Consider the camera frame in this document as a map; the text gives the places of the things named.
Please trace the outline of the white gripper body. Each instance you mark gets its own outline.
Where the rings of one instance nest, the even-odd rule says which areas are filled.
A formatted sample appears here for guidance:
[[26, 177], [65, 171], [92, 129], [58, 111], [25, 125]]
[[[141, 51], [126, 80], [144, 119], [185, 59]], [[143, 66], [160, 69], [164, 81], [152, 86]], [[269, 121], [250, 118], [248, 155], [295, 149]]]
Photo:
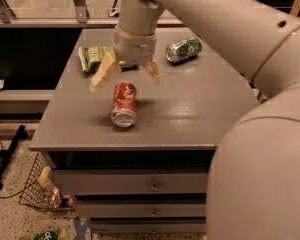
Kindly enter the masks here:
[[156, 47], [156, 35], [134, 35], [114, 29], [112, 47], [118, 58], [129, 65], [141, 65], [153, 58]]

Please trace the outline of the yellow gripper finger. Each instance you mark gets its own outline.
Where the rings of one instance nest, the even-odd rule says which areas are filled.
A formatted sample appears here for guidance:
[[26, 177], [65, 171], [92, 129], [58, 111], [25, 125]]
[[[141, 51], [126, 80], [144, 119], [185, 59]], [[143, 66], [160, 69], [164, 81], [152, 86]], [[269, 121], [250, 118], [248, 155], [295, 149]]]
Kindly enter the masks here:
[[142, 67], [150, 74], [151, 78], [156, 84], [161, 83], [158, 66], [154, 59], [143, 63]]
[[113, 80], [121, 72], [119, 60], [116, 53], [111, 50], [106, 52], [101, 64], [91, 79], [89, 89], [94, 91], [97, 88], [102, 88], [108, 82]]

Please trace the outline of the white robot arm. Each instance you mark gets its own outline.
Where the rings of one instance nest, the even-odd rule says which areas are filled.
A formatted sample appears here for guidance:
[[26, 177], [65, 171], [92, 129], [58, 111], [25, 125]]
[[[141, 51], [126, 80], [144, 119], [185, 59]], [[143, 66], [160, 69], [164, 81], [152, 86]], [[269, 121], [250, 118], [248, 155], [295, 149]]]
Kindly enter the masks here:
[[113, 52], [153, 67], [155, 28], [168, 10], [267, 97], [237, 121], [214, 154], [207, 184], [207, 240], [300, 240], [300, 17], [254, 0], [121, 0]]

